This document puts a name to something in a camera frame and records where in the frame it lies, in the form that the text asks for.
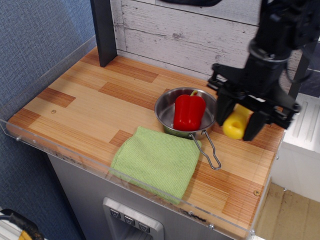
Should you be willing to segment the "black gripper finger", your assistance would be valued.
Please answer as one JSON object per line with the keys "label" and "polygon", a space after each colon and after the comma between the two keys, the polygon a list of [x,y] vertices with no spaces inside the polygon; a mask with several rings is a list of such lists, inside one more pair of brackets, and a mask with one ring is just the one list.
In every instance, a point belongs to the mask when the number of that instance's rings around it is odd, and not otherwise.
{"label": "black gripper finger", "polygon": [[252,141],[267,123],[268,115],[263,111],[255,111],[247,124],[243,136],[244,141]]}
{"label": "black gripper finger", "polygon": [[224,93],[220,93],[217,98],[216,121],[222,126],[228,116],[233,112],[236,100]]}

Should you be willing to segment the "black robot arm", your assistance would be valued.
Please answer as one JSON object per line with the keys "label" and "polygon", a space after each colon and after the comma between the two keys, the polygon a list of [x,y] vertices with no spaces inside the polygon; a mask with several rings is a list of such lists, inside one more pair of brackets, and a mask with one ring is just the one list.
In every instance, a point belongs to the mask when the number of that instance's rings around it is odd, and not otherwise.
{"label": "black robot arm", "polygon": [[217,92],[216,121],[223,125],[235,105],[252,111],[243,140],[251,141],[264,125],[284,129],[301,109],[279,84],[291,52],[314,43],[320,36],[317,0],[262,1],[259,28],[248,46],[244,68],[215,63],[208,86]]}

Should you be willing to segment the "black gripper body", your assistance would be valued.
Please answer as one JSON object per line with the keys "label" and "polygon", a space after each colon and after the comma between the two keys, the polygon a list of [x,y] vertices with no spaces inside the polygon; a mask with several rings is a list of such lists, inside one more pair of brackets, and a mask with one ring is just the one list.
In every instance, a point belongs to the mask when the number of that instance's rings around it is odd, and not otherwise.
{"label": "black gripper body", "polygon": [[276,124],[287,129],[293,115],[301,107],[280,87],[279,79],[287,68],[291,50],[282,53],[262,49],[250,50],[244,68],[215,63],[208,87],[226,94],[254,112],[268,115],[266,124]]}

